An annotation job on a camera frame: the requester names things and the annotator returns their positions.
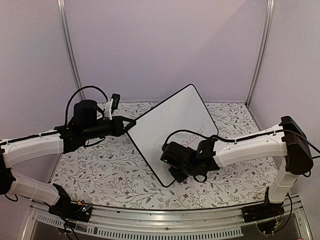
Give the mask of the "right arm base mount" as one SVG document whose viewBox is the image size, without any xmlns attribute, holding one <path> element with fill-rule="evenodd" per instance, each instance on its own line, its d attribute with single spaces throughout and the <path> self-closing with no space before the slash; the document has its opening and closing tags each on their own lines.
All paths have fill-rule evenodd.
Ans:
<svg viewBox="0 0 320 240">
<path fill-rule="evenodd" d="M 285 213 L 283 203 L 271 203 L 269 200 L 269 187 L 267 187 L 262 203 L 241 208 L 244 222 L 251 223 L 283 215 Z"/>
</svg>

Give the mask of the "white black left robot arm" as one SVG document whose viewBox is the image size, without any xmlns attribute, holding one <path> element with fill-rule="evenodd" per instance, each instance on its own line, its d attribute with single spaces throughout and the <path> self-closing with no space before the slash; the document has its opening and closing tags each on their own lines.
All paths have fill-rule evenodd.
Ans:
<svg viewBox="0 0 320 240">
<path fill-rule="evenodd" d="M 94 100 L 82 100 L 73 107 L 73 116 L 64 125 L 47 132 L 0 142 L 0 193 L 19 195 L 43 202 L 50 206 L 53 214 L 70 217 L 74 213 L 88 214 L 85 203 L 73 203 L 62 186 L 43 183 L 34 178 L 18 174 L 13 166 L 36 158 L 67 154 L 92 139 L 102 142 L 107 136 L 120 137 L 136 125 L 134 119 L 113 116 L 119 101 L 112 97 L 104 108 Z"/>
</svg>

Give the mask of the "white dry-erase whiteboard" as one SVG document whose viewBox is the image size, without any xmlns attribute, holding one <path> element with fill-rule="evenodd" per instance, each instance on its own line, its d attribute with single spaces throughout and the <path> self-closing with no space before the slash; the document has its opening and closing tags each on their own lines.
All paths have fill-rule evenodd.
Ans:
<svg viewBox="0 0 320 240">
<path fill-rule="evenodd" d="M 203 136 L 218 134 L 198 90 L 188 84 L 136 119 L 128 136 L 138 152 L 165 188 L 174 183 L 169 165 L 160 160 L 165 142 L 177 142 L 196 149 Z"/>
</svg>

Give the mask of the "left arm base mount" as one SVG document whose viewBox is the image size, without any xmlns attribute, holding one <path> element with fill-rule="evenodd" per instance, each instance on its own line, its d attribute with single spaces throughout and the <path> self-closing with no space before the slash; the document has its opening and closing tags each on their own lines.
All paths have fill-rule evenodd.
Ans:
<svg viewBox="0 0 320 240">
<path fill-rule="evenodd" d="M 49 207 L 50 214 L 61 217 L 62 219 L 71 219 L 79 222 L 88 223 L 92 214 L 92 203 L 87 203 L 84 200 L 72 202 L 68 193 L 58 184 L 53 184 L 57 189 L 59 199 L 55 205 Z"/>
</svg>

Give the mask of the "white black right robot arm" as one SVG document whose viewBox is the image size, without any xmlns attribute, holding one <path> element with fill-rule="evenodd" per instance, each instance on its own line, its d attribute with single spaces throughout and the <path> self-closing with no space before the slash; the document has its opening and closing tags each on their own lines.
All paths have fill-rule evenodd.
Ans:
<svg viewBox="0 0 320 240">
<path fill-rule="evenodd" d="M 283 203 L 298 177 L 309 173 L 313 168 L 311 146 L 293 118 L 283 116 L 279 124 L 242 137 L 204 137 L 196 150 L 166 140 L 162 146 L 160 160 L 170 166 L 170 174 L 181 183 L 187 177 L 206 178 L 208 172 L 238 162 L 282 157 L 280 170 L 265 192 L 264 203 L 258 208 L 262 218 L 269 218 Z"/>
</svg>

